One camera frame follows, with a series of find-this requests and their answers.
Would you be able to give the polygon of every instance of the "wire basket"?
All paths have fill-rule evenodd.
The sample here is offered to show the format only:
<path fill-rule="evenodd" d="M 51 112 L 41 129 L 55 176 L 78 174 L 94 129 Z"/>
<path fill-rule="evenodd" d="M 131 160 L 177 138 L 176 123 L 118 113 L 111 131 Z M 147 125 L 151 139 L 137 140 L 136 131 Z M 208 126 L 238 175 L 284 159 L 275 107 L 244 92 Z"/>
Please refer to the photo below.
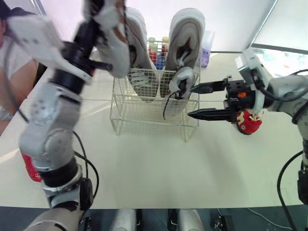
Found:
<path fill-rule="evenodd" d="M 142 73 L 148 77 L 156 77 L 151 83 L 152 90 L 138 87 L 133 81 L 134 75 Z M 164 117 L 166 98 L 161 97 L 164 88 L 160 84 L 165 78 L 172 78 L 175 71 L 131 69 L 125 78 L 115 78 L 112 94 L 110 119 L 117 135 L 122 132 L 147 135 L 165 135 L 182 137 L 185 142 L 193 135 L 199 121 L 189 117 L 189 112 L 199 109 L 199 94 L 192 93 L 189 100 L 169 99 L 168 105 L 176 108 L 172 116 Z M 200 68 L 194 70 L 195 85 L 200 83 Z"/>

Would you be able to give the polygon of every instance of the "person's arm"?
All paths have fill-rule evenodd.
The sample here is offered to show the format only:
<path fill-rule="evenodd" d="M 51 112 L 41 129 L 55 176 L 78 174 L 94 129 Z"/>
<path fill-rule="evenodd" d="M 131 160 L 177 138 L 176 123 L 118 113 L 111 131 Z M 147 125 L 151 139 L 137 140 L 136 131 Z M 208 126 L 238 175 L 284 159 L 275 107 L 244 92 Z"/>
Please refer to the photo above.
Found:
<path fill-rule="evenodd" d="M 13 102 L 8 97 L 6 86 L 10 88 L 10 91 L 15 96 L 17 107 L 20 107 L 23 100 L 28 96 L 33 88 L 36 73 L 37 66 L 34 61 L 30 61 L 16 71 L 15 74 L 13 74 L 11 81 L 8 82 L 5 72 L 0 67 L 0 105 L 12 115 L 16 113 L 16 109 Z M 9 124 L 9 121 L 0 121 L 0 123 L 0 134 L 2 134 L 6 126 Z"/>
<path fill-rule="evenodd" d="M 0 136 L 4 132 L 5 128 L 8 126 L 9 122 L 9 120 L 0 121 Z"/>

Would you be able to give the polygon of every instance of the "red plush toy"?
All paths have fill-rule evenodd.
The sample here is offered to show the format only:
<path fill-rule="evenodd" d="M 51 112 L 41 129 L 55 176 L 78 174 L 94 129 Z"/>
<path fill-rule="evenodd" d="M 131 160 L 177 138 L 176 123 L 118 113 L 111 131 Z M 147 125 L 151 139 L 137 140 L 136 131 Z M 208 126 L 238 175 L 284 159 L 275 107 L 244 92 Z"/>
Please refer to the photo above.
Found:
<path fill-rule="evenodd" d="M 252 115 L 247 110 L 236 115 L 237 128 L 244 135 L 251 135 L 257 131 L 262 124 L 262 120 L 258 115 Z"/>

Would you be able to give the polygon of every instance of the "white sneaker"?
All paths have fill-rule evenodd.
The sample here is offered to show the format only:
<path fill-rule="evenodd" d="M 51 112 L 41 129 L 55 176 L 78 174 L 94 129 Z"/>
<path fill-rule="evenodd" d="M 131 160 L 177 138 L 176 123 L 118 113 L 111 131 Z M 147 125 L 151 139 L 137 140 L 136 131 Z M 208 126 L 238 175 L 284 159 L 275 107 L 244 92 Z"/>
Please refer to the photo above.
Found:
<path fill-rule="evenodd" d="M 84 16 L 91 17 L 91 0 L 84 1 Z M 125 32 L 125 0 L 104 0 L 103 7 L 93 16 L 103 32 L 97 44 L 102 62 L 113 65 L 110 72 L 114 77 L 125 77 L 130 69 L 129 49 Z"/>
<path fill-rule="evenodd" d="M 194 82 L 194 71 L 191 67 L 185 66 L 176 72 L 169 82 L 167 95 L 162 100 L 164 119 L 176 116 L 185 108 Z"/>
<path fill-rule="evenodd" d="M 153 98 L 150 97 L 157 95 L 159 77 L 149 56 L 144 18 L 140 11 L 131 7 L 127 7 L 127 35 L 130 67 L 145 69 L 132 69 L 128 79 L 141 99 L 151 102 Z"/>
<path fill-rule="evenodd" d="M 171 21 L 170 43 L 166 71 L 177 71 L 183 66 L 194 68 L 205 30 L 205 17 L 197 9 L 187 8 L 177 12 Z M 163 75 L 160 95 L 165 97 L 173 76 Z"/>

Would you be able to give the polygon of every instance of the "table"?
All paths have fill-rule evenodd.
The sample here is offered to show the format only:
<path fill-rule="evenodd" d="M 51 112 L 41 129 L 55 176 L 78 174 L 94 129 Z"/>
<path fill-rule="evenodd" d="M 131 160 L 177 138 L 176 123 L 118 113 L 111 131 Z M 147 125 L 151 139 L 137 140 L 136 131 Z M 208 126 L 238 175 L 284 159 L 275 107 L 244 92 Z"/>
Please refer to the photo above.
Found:
<path fill-rule="evenodd" d="M 233 54 L 213 57 L 201 81 L 220 80 L 229 74 L 240 78 L 233 59 Z M 51 75 L 48 70 L 23 102 L 21 108 L 26 114 L 38 88 Z M 101 178 L 92 208 L 280 205 L 278 174 L 284 163 L 302 149 L 302 139 L 288 115 L 267 112 L 261 128 L 252 136 L 242 135 L 225 121 L 201 121 L 187 143 L 163 135 L 117 136 L 109 120 L 111 91 L 112 77 L 98 72 L 93 85 L 82 94 L 81 118 L 75 128 Z M 203 95 L 201 107 L 222 108 L 224 95 Z M 0 205 L 48 207 L 41 185 L 28 177 L 18 149 L 18 138 L 25 127 L 16 114 L 0 138 Z M 76 140 L 74 149 L 81 152 Z M 295 160 L 282 179 L 287 205 L 301 204 L 297 196 L 300 161 Z M 95 185 L 91 170 L 90 177 Z"/>

